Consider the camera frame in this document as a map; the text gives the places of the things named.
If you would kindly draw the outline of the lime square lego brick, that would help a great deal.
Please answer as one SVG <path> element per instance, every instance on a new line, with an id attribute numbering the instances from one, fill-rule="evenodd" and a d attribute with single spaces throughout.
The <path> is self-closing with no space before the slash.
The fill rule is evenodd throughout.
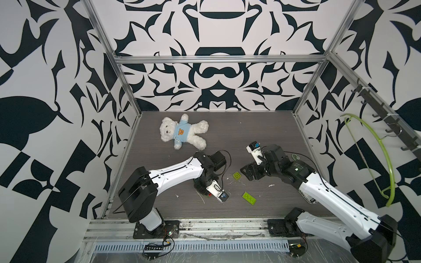
<path id="1" fill-rule="evenodd" d="M 241 174 L 240 174 L 239 172 L 236 172 L 236 173 L 234 173 L 232 176 L 233 176 L 233 178 L 234 178 L 235 180 L 239 180 L 239 179 L 240 179 L 240 177 L 241 177 Z"/>

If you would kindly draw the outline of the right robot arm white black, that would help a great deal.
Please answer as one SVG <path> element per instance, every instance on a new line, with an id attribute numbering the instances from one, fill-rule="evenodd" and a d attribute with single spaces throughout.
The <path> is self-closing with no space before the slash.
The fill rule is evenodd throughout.
<path id="1" fill-rule="evenodd" d="M 275 144 L 261 147 L 252 142 L 246 147 L 254 162 L 241 168 L 248 180 L 276 177 L 293 186 L 310 204 L 321 204 L 340 222 L 316 217 L 300 209 L 292 209 L 282 220 L 270 220 L 272 236 L 313 235 L 349 251 L 360 263 L 385 263 L 396 245 L 398 223 L 388 215 L 376 213 L 354 202 L 330 185 L 310 165 L 290 160 Z"/>

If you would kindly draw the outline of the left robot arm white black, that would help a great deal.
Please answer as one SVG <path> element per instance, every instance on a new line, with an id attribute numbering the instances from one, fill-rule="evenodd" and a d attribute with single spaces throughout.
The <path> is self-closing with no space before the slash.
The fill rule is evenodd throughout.
<path id="1" fill-rule="evenodd" d="M 155 199 L 176 185 L 191 180 L 198 193 L 226 202 L 229 195 L 218 183 L 223 176 L 217 174 L 220 169 L 227 169 L 227 160 L 221 151 L 212 155 L 198 151 L 186 161 L 156 170 L 139 167 L 117 193 L 120 207 L 129 222 L 140 223 L 147 231 L 154 232 L 164 224 L 162 215 L 155 208 Z"/>

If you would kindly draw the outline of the lime long lego brick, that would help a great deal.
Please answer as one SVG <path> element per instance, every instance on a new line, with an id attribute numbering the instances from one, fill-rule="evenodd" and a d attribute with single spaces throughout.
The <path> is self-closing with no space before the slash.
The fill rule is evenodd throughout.
<path id="1" fill-rule="evenodd" d="M 248 192 L 244 192 L 242 195 L 242 198 L 247 201 L 250 205 L 254 206 L 256 203 L 256 198 L 254 198 L 252 195 L 250 195 Z"/>

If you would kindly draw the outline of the white teddy bear blue shirt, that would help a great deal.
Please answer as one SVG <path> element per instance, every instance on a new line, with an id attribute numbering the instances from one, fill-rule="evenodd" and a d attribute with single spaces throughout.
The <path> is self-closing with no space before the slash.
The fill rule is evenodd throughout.
<path id="1" fill-rule="evenodd" d="M 163 142 L 174 142 L 174 148 L 180 150 L 183 143 L 189 143 L 202 151 L 206 148 L 206 140 L 199 136 L 208 132 L 209 124 L 202 120 L 195 124 L 189 123 L 189 116 L 183 114 L 179 122 L 165 117 L 160 125 L 160 136 Z"/>

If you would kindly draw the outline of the black connector box left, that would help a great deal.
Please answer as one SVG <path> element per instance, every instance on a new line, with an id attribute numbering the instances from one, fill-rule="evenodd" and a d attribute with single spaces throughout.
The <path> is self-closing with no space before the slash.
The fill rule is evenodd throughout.
<path id="1" fill-rule="evenodd" d="M 146 244 L 143 249 L 144 253 L 161 253 L 162 251 L 164 251 L 164 246 L 154 243 Z"/>

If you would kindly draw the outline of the black connector box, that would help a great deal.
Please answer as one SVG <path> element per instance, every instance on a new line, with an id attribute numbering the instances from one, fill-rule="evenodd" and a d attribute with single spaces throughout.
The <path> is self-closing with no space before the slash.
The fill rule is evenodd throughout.
<path id="1" fill-rule="evenodd" d="M 162 251 L 164 251 L 164 246 L 154 243 L 146 244 L 143 249 L 144 253 L 161 253 Z"/>
<path id="2" fill-rule="evenodd" d="M 293 258 L 300 258 L 307 252 L 307 247 L 300 243 L 289 244 L 289 255 Z"/>

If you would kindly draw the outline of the black connector box right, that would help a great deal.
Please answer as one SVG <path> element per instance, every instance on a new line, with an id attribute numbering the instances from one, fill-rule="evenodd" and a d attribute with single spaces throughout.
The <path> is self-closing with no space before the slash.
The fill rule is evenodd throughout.
<path id="1" fill-rule="evenodd" d="M 289 255 L 293 258 L 300 258 L 307 252 L 307 247 L 300 243 L 289 244 Z"/>

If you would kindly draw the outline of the green plastic hanger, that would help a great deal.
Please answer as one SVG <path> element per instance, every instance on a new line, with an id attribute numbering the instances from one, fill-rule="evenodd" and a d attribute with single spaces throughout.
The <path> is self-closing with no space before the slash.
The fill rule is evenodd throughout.
<path id="1" fill-rule="evenodd" d="M 343 114 L 344 124 L 353 143 L 344 153 L 350 158 L 358 170 L 366 171 L 371 180 L 364 183 L 369 192 L 373 195 L 379 207 L 389 208 L 396 195 L 396 178 L 389 152 L 383 143 L 383 138 L 375 129 L 354 114 Z M 358 137 L 353 133 L 353 124 L 366 129 L 373 141 L 376 142 L 378 150 L 373 150 L 368 140 Z"/>

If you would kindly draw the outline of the green keychain with charm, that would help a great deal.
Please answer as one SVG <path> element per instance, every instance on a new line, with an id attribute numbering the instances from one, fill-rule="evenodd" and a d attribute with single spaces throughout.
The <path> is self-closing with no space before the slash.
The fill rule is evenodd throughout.
<path id="1" fill-rule="evenodd" d="M 301 160 L 300 156 L 296 153 L 291 154 L 291 157 L 294 161 L 300 161 Z"/>

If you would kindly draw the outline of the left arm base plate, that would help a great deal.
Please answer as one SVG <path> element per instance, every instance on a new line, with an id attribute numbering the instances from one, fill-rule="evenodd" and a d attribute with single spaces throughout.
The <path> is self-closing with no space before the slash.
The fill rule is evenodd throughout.
<path id="1" fill-rule="evenodd" d="M 135 240 L 144 240 L 144 239 L 158 239 L 175 237 L 177 238 L 180 230 L 180 221 L 179 220 L 167 220 L 164 221 L 158 228 L 153 231 L 149 231 L 146 227 L 140 222 L 136 223 L 133 238 Z"/>

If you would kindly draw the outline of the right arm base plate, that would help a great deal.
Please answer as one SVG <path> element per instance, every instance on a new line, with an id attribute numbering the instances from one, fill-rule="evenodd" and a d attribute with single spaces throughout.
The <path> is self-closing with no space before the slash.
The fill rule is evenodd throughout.
<path id="1" fill-rule="evenodd" d="M 302 237 L 303 234 L 295 221 L 286 219 L 268 219 L 268 231 L 272 237 Z"/>

